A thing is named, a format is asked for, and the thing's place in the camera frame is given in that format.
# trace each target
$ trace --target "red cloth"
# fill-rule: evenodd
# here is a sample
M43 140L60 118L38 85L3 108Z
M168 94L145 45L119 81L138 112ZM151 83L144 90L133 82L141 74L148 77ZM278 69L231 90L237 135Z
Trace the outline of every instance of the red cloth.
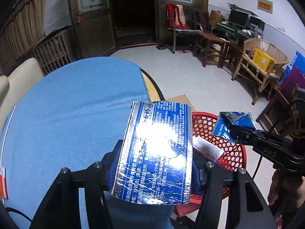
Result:
M176 15L178 17L178 21L179 21L178 25L176 25L176 28L181 29L181 30L188 29L187 25L183 25L180 20L179 7L176 4L174 4L174 3L167 4L167 10L168 10L168 17L170 19L170 21L169 21L170 28L173 28L173 26L174 26L172 21L174 21L174 22L176 21L176 17L175 17L175 15Z

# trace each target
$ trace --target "computer monitor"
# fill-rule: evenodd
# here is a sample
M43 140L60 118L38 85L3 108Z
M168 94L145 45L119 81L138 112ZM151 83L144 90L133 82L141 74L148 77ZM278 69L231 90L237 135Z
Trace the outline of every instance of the computer monitor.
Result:
M258 26L259 29L264 30L265 29L265 22L263 22L261 19L251 16L250 17L250 24L253 24L255 26Z
M233 27L245 28L248 22L249 14L241 11L231 9L228 22Z

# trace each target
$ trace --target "wooden stool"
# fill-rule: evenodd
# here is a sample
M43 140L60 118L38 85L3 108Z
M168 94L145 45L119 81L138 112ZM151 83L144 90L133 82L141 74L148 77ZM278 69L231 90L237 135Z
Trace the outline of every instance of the wooden stool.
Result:
M213 44L220 45L221 49L216 50L212 47ZM217 67L221 68L224 57L225 44L226 42L224 40L211 33L197 32L193 56L197 57L200 52L203 51L202 67L206 66L208 56L219 57Z
M233 41L227 41L221 68L223 68L224 64L226 64L234 72L238 66L241 56L242 46L239 46Z

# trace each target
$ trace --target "metal screw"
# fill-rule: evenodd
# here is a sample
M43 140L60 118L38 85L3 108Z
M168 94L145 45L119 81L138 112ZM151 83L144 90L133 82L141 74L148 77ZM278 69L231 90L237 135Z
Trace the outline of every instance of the metal screw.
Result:
M238 171L242 174L246 174L247 171L244 168L239 168Z
M63 174L67 173L69 171L69 169L67 167L63 167L60 172L62 172Z
M102 166L102 163L101 162L95 162L94 164L93 164L93 167L94 168L99 168L99 167L101 167Z
M215 165L213 162L206 162L206 166L209 168L213 168Z

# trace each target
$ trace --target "blue box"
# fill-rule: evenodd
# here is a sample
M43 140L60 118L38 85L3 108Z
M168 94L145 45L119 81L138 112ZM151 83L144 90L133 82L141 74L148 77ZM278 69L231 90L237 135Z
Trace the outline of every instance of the blue box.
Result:
M292 70L292 67L294 65L297 66L303 74L305 74L305 57L301 53L296 52L293 60L286 67L286 70L285 70L284 74L282 75L281 81L283 81L285 79L285 77L288 76L288 74L290 73L290 71Z
M137 204L188 203L192 134L189 105L134 102L112 195Z
M251 130L256 131L251 113L220 112L213 128L212 135L223 138L232 143L240 143L238 141L239 139L232 138L230 130L227 128L226 123L224 121L224 116L228 116L231 118L230 121L232 125L247 127Z

